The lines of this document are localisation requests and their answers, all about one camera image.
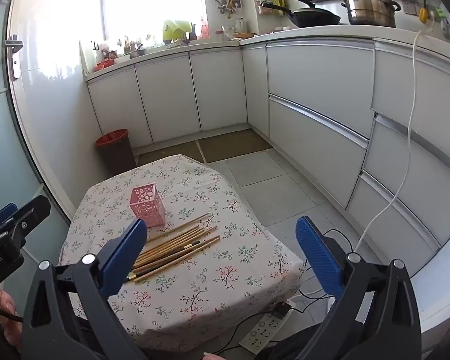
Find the stainless steel steamer pot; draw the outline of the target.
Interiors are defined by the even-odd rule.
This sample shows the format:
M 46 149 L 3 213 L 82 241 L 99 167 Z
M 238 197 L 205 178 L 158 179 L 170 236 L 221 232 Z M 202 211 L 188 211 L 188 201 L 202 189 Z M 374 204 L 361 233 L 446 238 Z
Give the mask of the stainless steel steamer pot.
M 401 6 L 394 0 L 343 0 L 350 24 L 396 27 L 395 13 Z

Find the black wok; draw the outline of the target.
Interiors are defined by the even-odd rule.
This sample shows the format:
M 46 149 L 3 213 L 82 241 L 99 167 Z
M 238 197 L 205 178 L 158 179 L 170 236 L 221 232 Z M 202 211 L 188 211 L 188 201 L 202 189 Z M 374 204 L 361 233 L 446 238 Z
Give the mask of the black wok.
M 306 7 L 299 10 L 290 10 L 289 8 L 280 7 L 270 2 L 261 2 L 261 8 L 269 8 L 281 11 L 290 21 L 300 29 L 318 26 L 338 25 L 341 18 L 330 10 L 325 10 L 315 6 L 310 0 L 296 0 L 305 3 Z

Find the brown floor mat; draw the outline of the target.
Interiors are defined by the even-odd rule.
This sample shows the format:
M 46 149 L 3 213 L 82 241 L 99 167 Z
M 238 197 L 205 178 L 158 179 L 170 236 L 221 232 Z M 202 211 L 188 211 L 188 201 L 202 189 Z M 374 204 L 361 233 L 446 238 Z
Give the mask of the brown floor mat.
M 268 150 L 272 146 L 252 129 L 201 138 L 153 150 L 138 156 L 138 165 L 150 164 L 172 155 L 185 155 L 202 164 Z

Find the red rimmed trash bin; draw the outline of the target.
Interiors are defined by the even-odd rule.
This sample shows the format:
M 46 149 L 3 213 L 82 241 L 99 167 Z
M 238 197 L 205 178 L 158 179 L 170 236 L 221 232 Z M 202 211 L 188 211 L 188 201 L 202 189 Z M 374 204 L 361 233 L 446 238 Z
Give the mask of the red rimmed trash bin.
M 128 172 L 136 167 L 129 132 L 125 128 L 101 136 L 95 141 L 95 148 L 111 176 Z

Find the black tipped chopstick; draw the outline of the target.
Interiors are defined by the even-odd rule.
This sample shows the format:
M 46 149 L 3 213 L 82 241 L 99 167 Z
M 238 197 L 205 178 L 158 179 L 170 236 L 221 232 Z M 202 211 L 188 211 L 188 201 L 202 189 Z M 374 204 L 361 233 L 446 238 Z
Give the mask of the black tipped chopstick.
M 166 254 L 159 256 L 158 258 L 155 258 L 149 262 L 140 263 L 128 274 L 128 276 L 125 278 L 125 283 L 133 281 L 138 275 L 144 275 L 145 273 L 148 273 L 157 267 L 161 267 L 171 262 L 172 260 L 185 255 L 189 250 L 191 250 L 196 245 L 199 245 L 200 243 L 200 241 L 193 241 L 192 243 L 186 244 L 176 250 L 171 250 L 170 252 L 167 252 Z

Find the pink perforated utensil holder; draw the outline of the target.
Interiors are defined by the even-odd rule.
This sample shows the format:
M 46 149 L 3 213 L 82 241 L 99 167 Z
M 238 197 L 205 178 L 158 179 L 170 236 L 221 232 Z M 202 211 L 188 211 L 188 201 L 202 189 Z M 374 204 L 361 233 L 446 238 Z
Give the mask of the pink perforated utensil holder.
M 156 183 L 134 187 L 128 206 L 138 219 L 145 221 L 148 228 L 161 227 L 166 222 L 166 210 Z

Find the green plastic container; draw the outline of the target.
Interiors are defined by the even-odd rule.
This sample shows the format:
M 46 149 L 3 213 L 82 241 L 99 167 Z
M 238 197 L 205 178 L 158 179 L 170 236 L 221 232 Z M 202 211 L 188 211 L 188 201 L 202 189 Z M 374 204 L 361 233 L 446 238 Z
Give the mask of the green plastic container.
M 175 40 L 184 39 L 187 33 L 192 32 L 192 25 L 186 20 L 166 20 L 162 28 L 162 40 L 170 44 Z

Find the white kitchen cabinets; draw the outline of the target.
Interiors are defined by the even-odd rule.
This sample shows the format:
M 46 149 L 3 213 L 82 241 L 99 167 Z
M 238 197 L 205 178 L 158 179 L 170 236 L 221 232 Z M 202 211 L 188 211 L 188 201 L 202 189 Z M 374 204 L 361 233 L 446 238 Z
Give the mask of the white kitchen cabinets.
M 344 209 L 385 260 L 450 239 L 450 58 L 423 38 L 303 38 L 153 55 L 88 81 L 135 148 L 248 124 Z

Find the floral tablecloth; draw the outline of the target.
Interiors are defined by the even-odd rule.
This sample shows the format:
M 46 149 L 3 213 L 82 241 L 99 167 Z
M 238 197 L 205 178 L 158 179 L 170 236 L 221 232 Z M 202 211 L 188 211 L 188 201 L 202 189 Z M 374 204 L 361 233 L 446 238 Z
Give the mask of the floral tablecloth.
M 288 299 L 303 261 L 260 224 L 223 175 L 178 154 L 88 189 L 71 222 L 60 264 L 97 254 L 135 218 L 142 187 L 164 219 L 139 247 L 109 299 L 131 338 L 147 350 L 185 352 Z

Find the white power strip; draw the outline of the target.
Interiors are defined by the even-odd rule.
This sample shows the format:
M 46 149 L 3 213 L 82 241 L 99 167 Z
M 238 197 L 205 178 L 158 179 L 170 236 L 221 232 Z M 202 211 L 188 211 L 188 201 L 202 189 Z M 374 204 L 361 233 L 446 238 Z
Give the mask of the white power strip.
M 298 331 L 295 326 L 296 321 L 289 321 L 294 319 L 297 314 L 293 308 L 297 307 L 297 297 L 287 300 L 291 309 L 282 317 L 276 317 L 272 312 L 266 313 L 262 318 L 251 328 L 251 330 L 241 339 L 239 346 L 244 350 L 257 355 L 261 350 L 265 349 L 273 340 L 283 340 Z

